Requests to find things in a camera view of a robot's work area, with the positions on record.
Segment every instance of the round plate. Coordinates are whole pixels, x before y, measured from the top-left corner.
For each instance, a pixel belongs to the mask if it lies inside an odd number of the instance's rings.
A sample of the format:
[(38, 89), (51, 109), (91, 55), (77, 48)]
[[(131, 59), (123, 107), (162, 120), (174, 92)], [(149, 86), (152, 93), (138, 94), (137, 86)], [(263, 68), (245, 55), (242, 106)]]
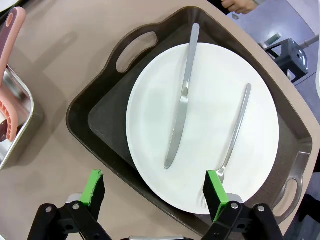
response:
[(246, 202), (261, 188), (275, 162), (279, 123), (273, 98), (249, 63), (223, 47), (198, 43), (180, 147), (165, 169), (188, 46), (163, 52), (142, 71), (130, 95), (126, 134), (137, 170), (160, 198), (189, 213), (209, 214), (202, 192), (206, 171), (225, 160), (247, 83), (252, 90), (225, 170), (227, 193)]

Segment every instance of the metal container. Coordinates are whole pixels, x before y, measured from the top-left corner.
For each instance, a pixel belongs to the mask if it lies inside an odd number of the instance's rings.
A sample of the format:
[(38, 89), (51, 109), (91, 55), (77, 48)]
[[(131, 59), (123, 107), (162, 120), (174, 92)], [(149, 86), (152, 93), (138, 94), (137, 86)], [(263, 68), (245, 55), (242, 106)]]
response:
[(12, 92), (17, 102), (23, 106), (27, 113), (27, 118), (12, 143), (7, 140), (0, 142), (2, 147), (0, 170), (9, 168), (16, 163), (44, 119), (43, 109), (34, 100), (27, 86), (8, 65), (4, 72), (2, 84)]

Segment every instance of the knife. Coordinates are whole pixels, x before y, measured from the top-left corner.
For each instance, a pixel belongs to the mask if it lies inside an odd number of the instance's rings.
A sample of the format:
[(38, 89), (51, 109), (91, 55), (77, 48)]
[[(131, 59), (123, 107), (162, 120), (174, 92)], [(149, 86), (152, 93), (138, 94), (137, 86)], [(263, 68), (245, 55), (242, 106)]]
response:
[(170, 140), (168, 154), (164, 162), (165, 169), (170, 168), (170, 166), (172, 165), (172, 163), (176, 158), (176, 155), (180, 146), (182, 134), (184, 131), (184, 127), (185, 127), (187, 109), (188, 109), (188, 103), (189, 103), (189, 100), (188, 100), (189, 82), (190, 82), (192, 68), (194, 65), (194, 60), (196, 55), (199, 31), (200, 31), (199, 24), (194, 23), (191, 31), (190, 44), (188, 47), (188, 56), (186, 59), (186, 66), (185, 66), (180, 102), (178, 105), (178, 111), (173, 124), (173, 131), (172, 131), (172, 136)]

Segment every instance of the black plastic stool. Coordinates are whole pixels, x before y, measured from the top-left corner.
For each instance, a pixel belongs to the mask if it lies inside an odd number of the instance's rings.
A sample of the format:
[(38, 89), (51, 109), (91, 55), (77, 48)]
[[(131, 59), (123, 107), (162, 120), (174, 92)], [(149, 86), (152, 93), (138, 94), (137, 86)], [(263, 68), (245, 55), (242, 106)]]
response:
[[(279, 46), (281, 46), (280, 55), (273, 51), (274, 48)], [(307, 56), (304, 50), (292, 38), (269, 46), (265, 51), (274, 57), (275, 63), (286, 76), (288, 75), (288, 70), (295, 75), (295, 78), (291, 79), (292, 83), (308, 74)]]

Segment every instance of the silver fork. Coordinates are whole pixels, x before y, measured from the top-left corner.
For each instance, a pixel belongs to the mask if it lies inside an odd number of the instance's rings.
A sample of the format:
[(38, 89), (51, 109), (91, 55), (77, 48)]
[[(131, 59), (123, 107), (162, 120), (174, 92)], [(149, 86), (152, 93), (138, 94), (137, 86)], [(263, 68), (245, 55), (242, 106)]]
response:
[(237, 141), (237, 137), (238, 137), (238, 134), (239, 134), (239, 131), (240, 131), (240, 128), (241, 128), (241, 124), (242, 124), (242, 121), (243, 121), (244, 116), (245, 116), (245, 112), (246, 112), (248, 101), (249, 101), (249, 97), (250, 97), (251, 87), (252, 86), (251, 86), (250, 83), (248, 83), (246, 85), (244, 96), (243, 96), (243, 100), (242, 100), (241, 110), (240, 110), (239, 116), (238, 116), (238, 118), (236, 120), (236, 124), (235, 124), (235, 128), (234, 128), (234, 132), (233, 132), (233, 136), (232, 136), (232, 140), (231, 140), (231, 143), (230, 143), (229, 150), (228, 150), (228, 152), (226, 154), (226, 157), (225, 157), (225, 160), (224, 160), (224, 163), (223, 163), (222, 167), (216, 171), (216, 174), (218, 175), (221, 183), (224, 182), (225, 169), (226, 169), (226, 167), (227, 167), (227, 165), (229, 163), (231, 154), (232, 154), (232, 152), (234, 150), (234, 147), (235, 147), (235, 144), (236, 144), (236, 141)]

